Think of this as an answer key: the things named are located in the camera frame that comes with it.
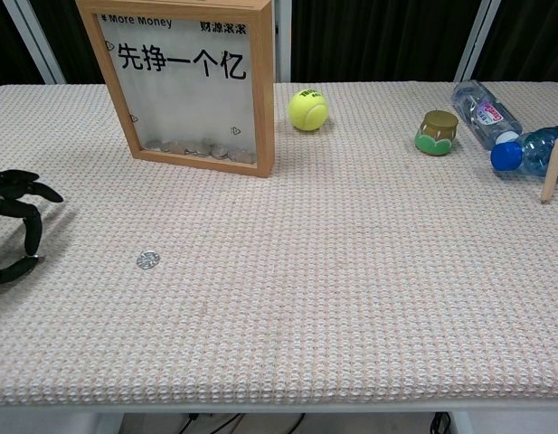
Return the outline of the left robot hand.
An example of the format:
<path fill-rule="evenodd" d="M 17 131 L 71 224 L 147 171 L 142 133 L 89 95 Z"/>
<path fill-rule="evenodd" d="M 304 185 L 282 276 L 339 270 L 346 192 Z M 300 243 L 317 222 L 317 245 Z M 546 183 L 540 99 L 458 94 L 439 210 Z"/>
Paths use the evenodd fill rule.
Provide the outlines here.
<path fill-rule="evenodd" d="M 62 203 L 62 196 L 38 181 L 39 175 L 24 170 L 0 171 L 0 215 L 19 218 L 25 227 L 25 255 L 0 269 L 0 285 L 13 282 L 30 272 L 39 262 L 37 251 L 43 234 L 42 217 L 37 207 L 21 201 L 27 194 L 39 195 L 52 203 Z"/>

